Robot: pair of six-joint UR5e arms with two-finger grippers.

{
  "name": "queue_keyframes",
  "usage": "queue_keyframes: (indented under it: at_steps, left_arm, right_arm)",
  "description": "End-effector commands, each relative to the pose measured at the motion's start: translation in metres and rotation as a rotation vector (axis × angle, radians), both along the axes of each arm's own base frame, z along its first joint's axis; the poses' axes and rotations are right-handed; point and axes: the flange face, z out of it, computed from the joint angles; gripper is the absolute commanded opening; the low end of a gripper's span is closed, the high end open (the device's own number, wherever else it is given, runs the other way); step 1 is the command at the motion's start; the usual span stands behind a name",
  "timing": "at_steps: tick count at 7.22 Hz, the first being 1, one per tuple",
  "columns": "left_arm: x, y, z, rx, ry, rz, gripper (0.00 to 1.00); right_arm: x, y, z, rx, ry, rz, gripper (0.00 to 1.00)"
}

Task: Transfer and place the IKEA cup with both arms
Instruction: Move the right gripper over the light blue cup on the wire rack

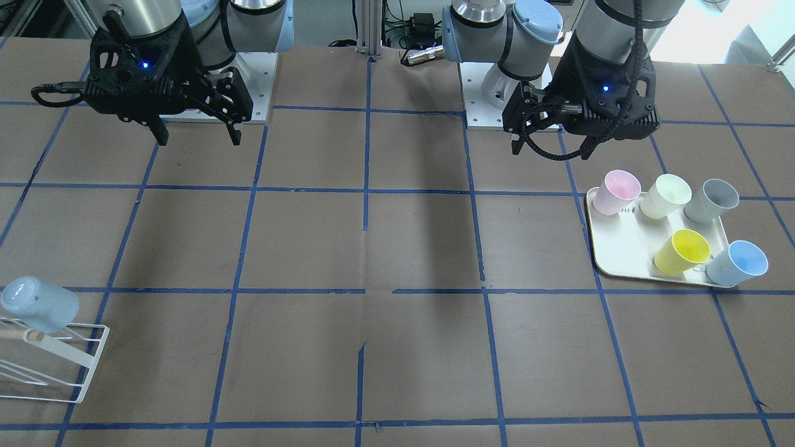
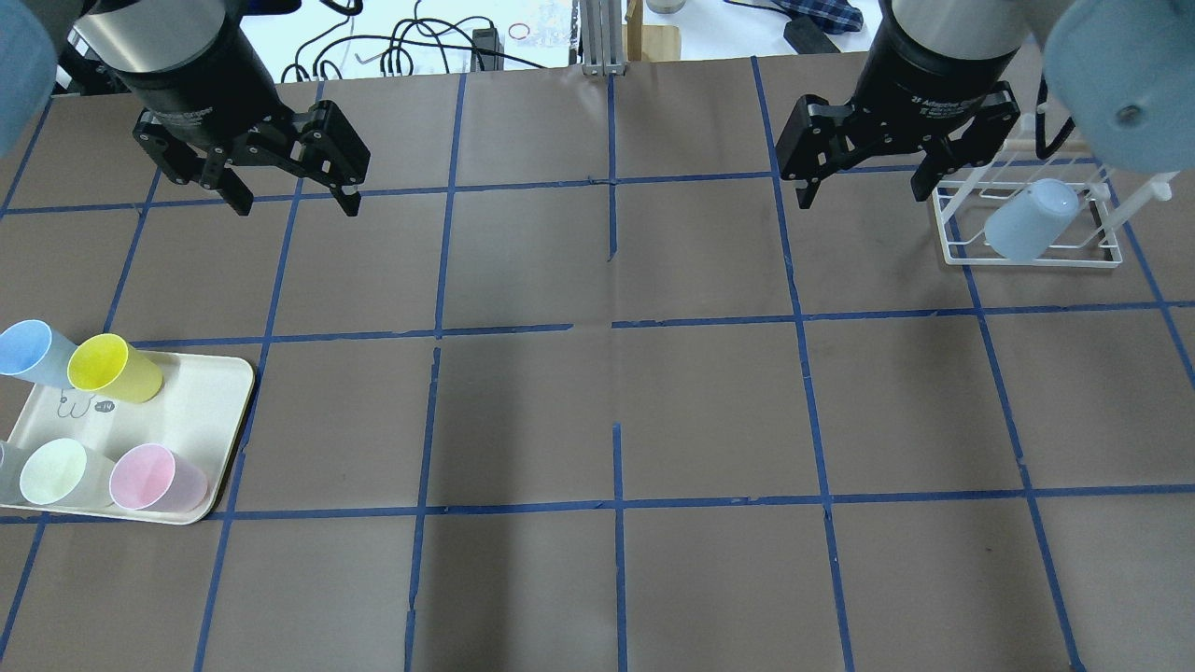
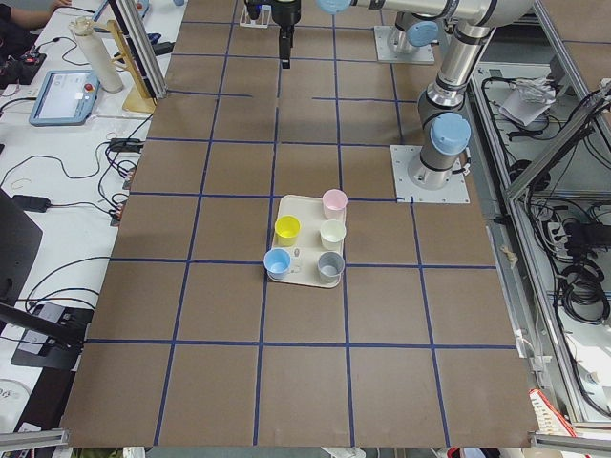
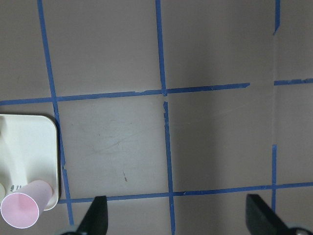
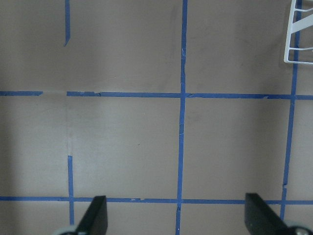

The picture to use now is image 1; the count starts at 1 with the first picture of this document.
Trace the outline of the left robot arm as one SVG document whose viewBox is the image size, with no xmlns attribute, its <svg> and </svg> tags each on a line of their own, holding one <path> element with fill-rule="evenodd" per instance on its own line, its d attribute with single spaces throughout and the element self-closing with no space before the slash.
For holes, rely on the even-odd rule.
<svg viewBox="0 0 795 447">
<path fill-rule="evenodd" d="M 518 155 L 587 160 L 610 140 L 660 127 L 650 51 L 681 1 L 587 1 L 550 83 L 535 88 L 564 20 L 545 1 L 453 1 L 442 20 L 447 60 L 493 63 L 516 84 L 502 94 L 503 130 Z"/>
</svg>

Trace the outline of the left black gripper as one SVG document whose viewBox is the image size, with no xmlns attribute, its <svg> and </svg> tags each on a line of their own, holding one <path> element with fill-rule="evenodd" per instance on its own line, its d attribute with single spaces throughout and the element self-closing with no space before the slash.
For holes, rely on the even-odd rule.
<svg viewBox="0 0 795 447">
<path fill-rule="evenodd" d="M 654 104 L 656 73 L 650 57 L 642 60 L 639 82 L 645 83 L 645 96 L 634 96 L 628 119 L 614 131 L 613 138 L 647 138 L 660 127 Z M 529 132 L 562 124 L 573 135 L 602 135 L 620 114 L 619 101 L 628 88 L 627 65 L 600 60 L 574 38 L 541 100 L 520 85 L 508 100 L 502 119 L 503 130 L 512 132 L 512 155 L 519 155 L 525 145 L 520 125 L 527 121 L 531 122 L 526 127 Z"/>
</svg>

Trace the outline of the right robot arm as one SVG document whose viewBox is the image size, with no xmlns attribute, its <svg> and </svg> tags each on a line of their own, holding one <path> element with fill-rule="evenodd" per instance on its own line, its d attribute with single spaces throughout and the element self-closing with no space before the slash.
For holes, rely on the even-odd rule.
<svg viewBox="0 0 795 447">
<path fill-rule="evenodd" d="M 82 97 L 95 111 L 144 125 L 160 145 L 165 115 L 197 110 L 231 142 L 255 116 L 241 53 L 294 45 L 291 1 L 89 1 L 97 22 Z"/>
</svg>

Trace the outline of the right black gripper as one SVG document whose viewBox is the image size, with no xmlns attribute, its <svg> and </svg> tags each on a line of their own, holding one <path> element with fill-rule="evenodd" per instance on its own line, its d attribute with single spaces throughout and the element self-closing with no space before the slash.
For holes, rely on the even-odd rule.
<svg viewBox="0 0 795 447">
<path fill-rule="evenodd" d="M 148 124 L 165 147 L 170 133 L 160 116 L 197 109 L 224 122 L 231 143 L 241 144 L 253 110 L 246 84 L 235 68 L 205 68 L 183 12 L 171 11 L 167 26 L 141 35 L 127 12 L 107 11 L 90 49 L 83 99 L 97 112 Z"/>
</svg>

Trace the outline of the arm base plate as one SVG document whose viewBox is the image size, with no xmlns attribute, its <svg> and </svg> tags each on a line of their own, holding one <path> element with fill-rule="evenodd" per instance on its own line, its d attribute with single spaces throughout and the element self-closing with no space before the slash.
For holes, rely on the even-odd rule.
<svg viewBox="0 0 795 447">
<path fill-rule="evenodd" d="M 472 130 L 503 130 L 502 112 L 519 84 L 507 77 L 496 63 L 460 63 L 466 126 Z"/>
<path fill-rule="evenodd" d="M 235 67 L 244 80 L 253 102 L 248 124 L 267 124 L 270 118 L 271 97 L 275 86 L 279 53 L 237 53 L 229 67 Z M 197 109 L 187 109 L 180 114 L 162 114 L 165 122 L 193 122 L 218 124 L 219 120 Z"/>
</svg>

